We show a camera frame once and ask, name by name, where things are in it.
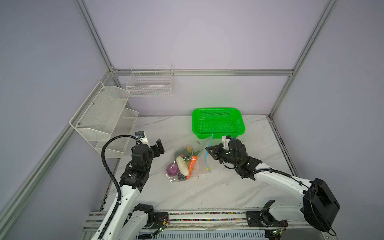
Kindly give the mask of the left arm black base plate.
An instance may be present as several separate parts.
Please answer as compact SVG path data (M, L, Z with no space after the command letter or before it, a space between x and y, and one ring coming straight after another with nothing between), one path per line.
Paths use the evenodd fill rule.
M154 212L153 217L151 218L151 226L145 226L145 229L159 229L164 222L169 221L169 213L167 212Z

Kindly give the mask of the yellow green toy corn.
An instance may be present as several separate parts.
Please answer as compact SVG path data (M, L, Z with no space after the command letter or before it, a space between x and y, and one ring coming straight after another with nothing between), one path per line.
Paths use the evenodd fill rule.
M181 156L183 159L190 158L194 155L194 149L192 147L186 147L181 150L179 153L179 156Z

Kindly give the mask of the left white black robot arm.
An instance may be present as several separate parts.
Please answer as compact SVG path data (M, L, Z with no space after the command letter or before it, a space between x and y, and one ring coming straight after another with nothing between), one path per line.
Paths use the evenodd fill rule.
M132 147L131 161L126 165L120 181L117 181L106 162L106 150L111 143L122 138L134 139L136 144ZM138 131L133 136L119 135L104 144L102 163L117 193L93 240L134 240L142 228L152 225L153 207L143 204L134 207L134 203L149 179L153 159L164 153L161 140L151 146L144 131Z

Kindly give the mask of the green plastic basket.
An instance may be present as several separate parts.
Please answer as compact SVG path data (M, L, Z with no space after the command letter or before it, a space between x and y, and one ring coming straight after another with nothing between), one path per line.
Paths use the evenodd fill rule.
M242 113L235 108L199 108L192 113L192 131L199 139L238 137L246 131Z

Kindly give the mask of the white toy radish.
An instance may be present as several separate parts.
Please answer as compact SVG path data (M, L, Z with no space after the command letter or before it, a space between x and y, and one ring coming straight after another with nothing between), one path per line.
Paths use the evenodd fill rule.
M187 164L187 162L181 156L178 156L176 158L176 163L180 173L183 176L188 176L190 172L189 172L189 165Z

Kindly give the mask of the clear zip bag blue zipper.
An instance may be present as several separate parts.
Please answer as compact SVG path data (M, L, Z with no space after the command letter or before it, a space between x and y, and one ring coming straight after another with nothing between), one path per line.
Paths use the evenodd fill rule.
M194 149L194 155L197 156L198 160L195 164L194 171L190 177L189 180L195 179L200 175L203 174L209 174L212 172L212 169L209 166L208 163L208 153L206 151L206 147L210 146L212 143L213 138L206 138L206 139L199 139L195 134L190 134L188 136L185 136L181 139L179 139L176 142L176 148L173 150L171 155L171 163L176 163L176 158L179 156L179 153L182 149L186 147L192 147ZM187 164L189 165L191 157L184 159ZM181 173L179 173L175 177L168 177L169 182L185 182L188 181L187 176L183 176Z

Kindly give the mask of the orange toy carrot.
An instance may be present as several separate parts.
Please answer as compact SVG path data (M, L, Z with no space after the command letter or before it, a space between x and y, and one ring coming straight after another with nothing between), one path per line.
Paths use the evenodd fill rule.
M195 167L195 164L198 160L198 157L197 156L192 156L191 157L191 160L190 160L190 163L189 163L189 174L187 176L187 179L189 180L193 171L194 171L194 167Z

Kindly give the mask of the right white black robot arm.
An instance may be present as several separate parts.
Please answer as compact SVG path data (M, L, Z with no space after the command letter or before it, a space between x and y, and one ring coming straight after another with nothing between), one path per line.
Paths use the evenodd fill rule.
M340 210L340 204L327 183L321 179L307 180L274 169L261 160L251 157L246 147L236 138L206 147L208 154L222 165L231 164L242 178L264 182L298 200L296 206L274 206L269 200L256 218L250 217L263 227L272 227L286 221L307 222L324 233L335 236L332 224Z

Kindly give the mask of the purple toy onion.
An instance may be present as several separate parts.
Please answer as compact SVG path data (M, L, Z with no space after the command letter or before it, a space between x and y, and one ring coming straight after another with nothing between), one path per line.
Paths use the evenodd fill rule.
M166 172L168 177L175 177L179 174L180 170L176 163L171 163L167 166Z

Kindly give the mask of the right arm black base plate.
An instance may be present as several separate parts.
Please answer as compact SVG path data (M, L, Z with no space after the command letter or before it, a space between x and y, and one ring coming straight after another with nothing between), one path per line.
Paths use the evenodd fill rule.
M288 222L286 220L278 221L269 212L266 211L247 211L246 220L250 228L286 228L288 226Z

